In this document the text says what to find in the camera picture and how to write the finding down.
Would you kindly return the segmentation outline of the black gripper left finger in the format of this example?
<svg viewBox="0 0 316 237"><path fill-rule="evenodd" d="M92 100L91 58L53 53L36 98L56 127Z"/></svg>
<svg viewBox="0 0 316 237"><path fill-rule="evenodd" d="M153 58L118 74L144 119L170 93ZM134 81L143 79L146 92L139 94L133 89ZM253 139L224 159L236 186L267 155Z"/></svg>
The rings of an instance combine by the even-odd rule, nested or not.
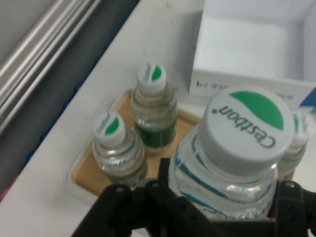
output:
<svg viewBox="0 0 316 237"><path fill-rule="evenodd" d="M129 237L145 228L153 237L213 237L215 227L185 197L167 186L170 159L162 158L158 178L131 190L108 186L74 231L76 237Z"/></svg>

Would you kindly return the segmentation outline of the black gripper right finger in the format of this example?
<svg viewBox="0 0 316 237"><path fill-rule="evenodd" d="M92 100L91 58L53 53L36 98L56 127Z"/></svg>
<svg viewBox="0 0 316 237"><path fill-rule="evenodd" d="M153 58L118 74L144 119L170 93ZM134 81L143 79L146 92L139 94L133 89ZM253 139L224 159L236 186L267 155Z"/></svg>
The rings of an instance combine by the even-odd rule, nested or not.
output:
<svg viewBox="0 0 316 237"><path fill-rule="evenodd" d="M275 237L315 236L316 193L294 181L279 181L268 216L275 220Z"/></svg>

